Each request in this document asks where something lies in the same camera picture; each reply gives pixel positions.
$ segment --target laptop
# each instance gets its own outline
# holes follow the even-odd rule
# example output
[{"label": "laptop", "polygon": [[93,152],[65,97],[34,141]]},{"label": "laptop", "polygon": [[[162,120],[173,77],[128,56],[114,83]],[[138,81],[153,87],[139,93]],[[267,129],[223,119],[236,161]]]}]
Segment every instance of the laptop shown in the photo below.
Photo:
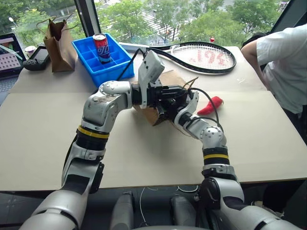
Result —
[{"label": "laptop", "polygon": [[0,35],[0,105],[16,83],[25,56],[15,34]]}]

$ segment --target yellow ring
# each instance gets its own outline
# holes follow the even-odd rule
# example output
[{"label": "yellow ring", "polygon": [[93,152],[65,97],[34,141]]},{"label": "yellow ring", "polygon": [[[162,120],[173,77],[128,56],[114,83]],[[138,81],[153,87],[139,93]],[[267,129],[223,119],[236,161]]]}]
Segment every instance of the yellow ring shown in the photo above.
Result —
[{"label": "yellow ring", "polygon": [[215,157],[228,159],[228,156],[224,154],[209,154],[209,155],[204,156],[203,159],[206,160],[206,159],[215,158]]},{"label": "yellow ring", "polygon": [[98,133],[93,133],[90,131],[85,130],[81,126],[78,127],[79,132],[82,132],[85,135],[94,137],[94,138],[102,138],[102,139],[107,139],[110,135],[109,134],[98,134]]}]

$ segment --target tennis racket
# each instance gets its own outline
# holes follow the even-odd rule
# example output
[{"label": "tennis racket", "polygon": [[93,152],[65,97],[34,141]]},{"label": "tennis racket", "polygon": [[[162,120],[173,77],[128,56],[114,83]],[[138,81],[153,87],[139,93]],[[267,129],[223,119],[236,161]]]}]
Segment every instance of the tennis racket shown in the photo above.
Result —
[{"label": "tennis racket", "polygon": [[227,73],[236,65],[235,56],[228,49],[207,42],[148,46],[146,50],[152,50],[188,69],[201,73]]}]

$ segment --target red object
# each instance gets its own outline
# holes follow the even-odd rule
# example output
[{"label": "red object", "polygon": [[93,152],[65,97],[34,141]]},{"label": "red object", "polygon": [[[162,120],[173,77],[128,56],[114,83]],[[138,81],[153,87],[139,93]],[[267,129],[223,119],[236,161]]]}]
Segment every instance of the red object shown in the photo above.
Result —
[{"label": "red object", "polygon": [[[213,97],[211,99],[212,99],[212,101],[213,101],[213,103],[215,105],[215,108],[220,107],[220,105],[223,103],[223,100],[221,98],[219,98],[219,97]],[[203,109],[199,110],[197,112],[197,114],[198,115],[208,115],[208,114],[210,114],[212,112],[214,112],[214,108],[213,108],[211,102],[208,102],[207,106],[204,107]]]},{"label": "red object", "polygon": [[104,34],[93,35],[94,44],[98,53],[98,58],[101,64],[106,64],[111,61],[111,54],[107,38]]}]

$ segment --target racket strings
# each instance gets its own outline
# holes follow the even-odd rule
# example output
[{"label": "racket strings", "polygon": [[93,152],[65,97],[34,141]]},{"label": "racket strings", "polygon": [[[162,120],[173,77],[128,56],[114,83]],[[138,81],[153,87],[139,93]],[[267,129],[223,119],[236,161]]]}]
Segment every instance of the racket strings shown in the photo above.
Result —
[{"label": "racket strings", "polygon": [[229,52],[214,46],[176,46],[171,53],[182,61],[203,69],[228,69],[235,63]]}]

